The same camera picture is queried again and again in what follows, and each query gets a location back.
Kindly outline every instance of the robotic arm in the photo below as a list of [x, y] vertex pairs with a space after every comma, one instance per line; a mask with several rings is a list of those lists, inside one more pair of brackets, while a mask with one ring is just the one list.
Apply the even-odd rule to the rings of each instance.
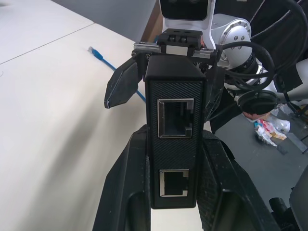
[[[306, 44], [308, 23], [300, 6], [282, 3], [299, 15]], [[150, 208], [195, 207], [198, 201], [205, 230], [278, 231], [248, 174], [203, 125], [224, 87], [243, 111], [271, 111], [277, 91], [264, 89], [273, 83], [288, 96], [283, 68], [250, 42], [246, 20], [213, 15], [214, 0], [160, 5], [164, 31], [157, 43], [135, 43], [132, 57], [107, 85], [104, 103], [111, 108], [126, 103], [143, 80], [147, 125], [131, 136], [109, 172], [93, 230], [148, 231]], [[299, 54], [300, 49], [291, 58]], [[304, 69], [298, 66], [300, 74]]]

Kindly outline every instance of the table surface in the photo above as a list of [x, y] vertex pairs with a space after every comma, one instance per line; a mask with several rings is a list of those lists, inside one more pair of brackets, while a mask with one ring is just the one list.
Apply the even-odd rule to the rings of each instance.
[[[136, 94], [104, 108], [113, 72], [89, 46], [117, 67], [133, 41], [93, 24], [0, 65], [0, 230], [91, 231], [107, 173], [146, 123]], [[152, 230], [201, 231], [198, 210], [155, 210]]]
[[0, 0], [0, 64], [91, 24], [50, 0]]

